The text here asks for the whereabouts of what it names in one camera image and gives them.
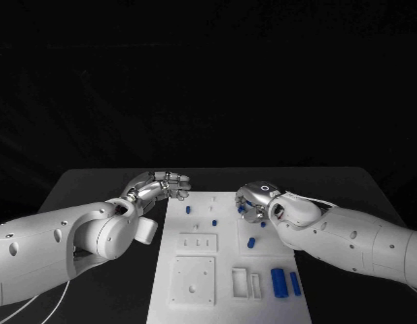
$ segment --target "hole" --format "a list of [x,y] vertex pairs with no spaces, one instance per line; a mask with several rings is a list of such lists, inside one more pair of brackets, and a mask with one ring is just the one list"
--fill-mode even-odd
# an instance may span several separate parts
[[60,243],[63,238],[63,233],[60,229],[55,229],[52,235],[55,236],[55,241]]
[[19,244],[15,242],[9,246],[9,253],[11,253],[11,255],[15,256],[16,253],[18,253],[18,251],[19,251]]

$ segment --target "dark wall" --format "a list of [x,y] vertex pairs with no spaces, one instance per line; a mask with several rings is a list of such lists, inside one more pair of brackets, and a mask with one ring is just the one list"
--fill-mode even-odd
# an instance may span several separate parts
[[0,7],[0,219],[74,168],[316,165],[417,227],[417,4]]

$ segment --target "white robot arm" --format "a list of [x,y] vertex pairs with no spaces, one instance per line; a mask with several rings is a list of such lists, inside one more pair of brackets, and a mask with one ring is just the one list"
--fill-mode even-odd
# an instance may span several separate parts
[[271,220],[286,246],[342,270],[417,288],[417,231],[329,202],[280,192],[269,182],[241,187],[235,204],[250,223]]
[[117,259],[133,239],[152,243],[155,202],[184,200],[189,177],[146,172],[107,202],[22,217],[0,225],[0,306],[19,302]]

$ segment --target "blue object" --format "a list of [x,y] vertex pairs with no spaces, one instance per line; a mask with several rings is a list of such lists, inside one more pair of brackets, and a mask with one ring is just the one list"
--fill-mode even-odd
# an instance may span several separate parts
[[256,244],[256,238],[250,238],[248,248],[253,248]]
[[284,279],[283,269],[273,269],[271,272],[271,282],[274,284],[274,296],[277,298],[286,298],[289,296],[287,281]]
[[293,289],[295,295],[302,295],[302,290],[299,289],[299,278],[296,277],[296,272],[290,272],[292,282],[293,282]]

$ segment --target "gray table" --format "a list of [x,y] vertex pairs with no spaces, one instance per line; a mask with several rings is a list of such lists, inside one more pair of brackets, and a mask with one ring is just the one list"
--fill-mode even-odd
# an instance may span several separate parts
[[[119,196],[129,180],[150,169],[74,169],[63,175],[40,212]],[[191,177],[195,191],[237,191],[266,180],[295,193],[332,201],[405,226],[369,175],[356,167],[153,169]],[[166,214],[163,200],[148,214],[159,222],[150,246],[135,242],[123,256],[71,281],[48,323],[146,323]],[[417,293],[401,283],[339,270],[306,252],[296,262],[313,323],[417,323]],[[9,323],[41,323],[65,285],[45,292]],[[3,319],[25,302],[0,307]]]

